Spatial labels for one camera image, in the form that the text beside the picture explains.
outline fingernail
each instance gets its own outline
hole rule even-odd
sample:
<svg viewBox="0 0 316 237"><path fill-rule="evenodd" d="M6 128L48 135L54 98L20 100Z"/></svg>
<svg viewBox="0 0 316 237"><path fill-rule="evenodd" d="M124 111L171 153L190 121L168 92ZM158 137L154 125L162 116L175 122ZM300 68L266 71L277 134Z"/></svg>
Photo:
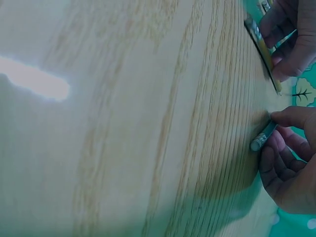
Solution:
<svg viewBox="0 0 316 237"><path fill-rule="evenodd" d="M289 77L281 73L279 70L272 70L272 76L274 79L279 80L281 82L287 80Z"/></svg>
<svg viewBox="0 0 316 237"><path fill-rule="evenodd" d="M270 118L273 119L273 117L276 117L279 113L280 111L275 111L275 112L270 113Z"/></svg>

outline wood grain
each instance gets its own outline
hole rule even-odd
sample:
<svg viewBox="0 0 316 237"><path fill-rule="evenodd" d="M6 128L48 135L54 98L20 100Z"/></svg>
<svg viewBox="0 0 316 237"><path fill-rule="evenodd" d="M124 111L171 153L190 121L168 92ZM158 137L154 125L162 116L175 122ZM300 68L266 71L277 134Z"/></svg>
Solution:
<svg viewBox="0 0 316 237"><path fill-rule="evenodd" d="M0 56L70 86L54 101L0 72L1 236L268 236L249 143L290 84L240 1L0 3Z"/></svg>

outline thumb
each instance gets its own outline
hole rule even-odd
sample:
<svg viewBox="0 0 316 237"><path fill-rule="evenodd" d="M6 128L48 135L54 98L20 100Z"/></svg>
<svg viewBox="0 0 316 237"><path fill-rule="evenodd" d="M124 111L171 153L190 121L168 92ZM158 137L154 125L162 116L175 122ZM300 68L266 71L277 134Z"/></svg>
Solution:
<svg viewBox="0 0 316 237"><path fill-rule="evenodd" d="M285 81L289 77L298 77L312 63L316 57L316 50L315 47L305 45L305 41L304 37L299 36L289 57L275 65L272 70L275 79Z"/></svg>

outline finger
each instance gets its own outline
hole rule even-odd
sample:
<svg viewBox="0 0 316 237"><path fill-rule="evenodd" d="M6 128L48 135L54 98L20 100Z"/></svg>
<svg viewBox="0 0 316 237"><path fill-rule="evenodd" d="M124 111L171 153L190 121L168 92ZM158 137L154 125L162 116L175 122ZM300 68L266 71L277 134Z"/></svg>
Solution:
<svg viewBox="0 0 316 237"><path fill-rule="evenodd" d="M259 173L263 187L273 199L275 199L277 191L283 184L274 169L274 162L275 153L271 147L266 146L261 153Z"/></svg>
<svg viewBox="0 0 316 237"><path fill-rule="evenodd" d="M294 169L290 168L288 164L295 164L295 156L286 146L283 137L277 130L273 132L272 136L276 141L279 154L279 156L276 157L275 161L276 174L282 181L286 181L290 178L293 178L296 175L296 172L298 172L302 167L295 166Z"/></svg>
<svg viewBox="0 0 316 237"><path fill-rule="evenodd" d="M283 137L286 145L288 145L299 156L299 158L306 162L310 161L314 153L305 138L293 132L293 130L289 127L278 126L277 130ZM298 165L299 167L305 166L304 163L293 161L293 163L288 164L287 167L292 169L293 165Z"/></svg>
<svg viewBox="0 0 316 237"><path fill-rule="evenodd" d="M275 79L285 81L289 77L298 77L313 61L316 56L315 49L305 45L305 41L304 36L297 37L289 57L281 60L273 68L272 75Z"/></svg>
<svg viewBox="0 0 316 237"><path fill-rule="evenodd" d="M291 127L304 129L306 121L315 112L315 108L302 106L289 106L280 112L271 113L271 119L282 127Z"/></svg>
<svg viewBox="0 0 316 237"><path fill-rule="evenodd" d="M288 38L283 44L281 44L272 54L272 59L275 62L278 58L279 60L277 63L279 63L282 59L287 59L296 43L297 39L297 32L294 32L290 38Z"/></svg>
<svg viewBox="0 0 316 237"><path fill-rule="evenodd" d="M268 48L272 48L276 43L288 36L295 30L292 22L289 19L283 21L280 25L276 25L265 38Z"/></svg>
<svg viewBox="0 0 316 237"><path fill-rule="evenodd" d="M269 36L272 29L277 25L281 24L287 18L283 8L276 1L268 12L262 17L259 23L259 29L263 38Z"/></svg>

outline knuckle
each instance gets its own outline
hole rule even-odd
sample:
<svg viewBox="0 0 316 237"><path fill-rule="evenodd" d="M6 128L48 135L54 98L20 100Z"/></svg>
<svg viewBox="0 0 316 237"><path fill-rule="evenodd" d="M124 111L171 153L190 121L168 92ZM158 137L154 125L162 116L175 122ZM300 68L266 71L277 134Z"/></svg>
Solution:
<svg viewBox="0 0 316 237"><path fill-rule="evenodd" d="M299 68L293 68L293 70L291 70L291 73L290 73L290 77L299 77L302 73L303 73L304 70L301 70Z"/></svg>

